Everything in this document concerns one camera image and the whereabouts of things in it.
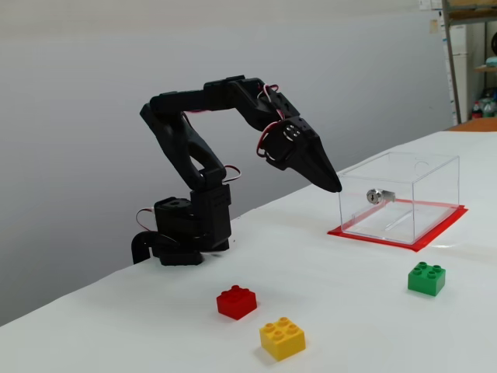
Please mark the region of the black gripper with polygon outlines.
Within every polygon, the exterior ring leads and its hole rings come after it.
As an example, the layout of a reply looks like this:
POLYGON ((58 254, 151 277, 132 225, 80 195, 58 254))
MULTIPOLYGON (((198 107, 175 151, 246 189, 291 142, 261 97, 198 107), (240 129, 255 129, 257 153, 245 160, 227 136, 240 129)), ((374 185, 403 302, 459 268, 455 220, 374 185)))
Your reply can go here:
POLYGON ((263 157, 278 169, 292 168, 323 190, 342 191, 320 137, 301 117, 282 120, 267 132, 263 138, 263 157))

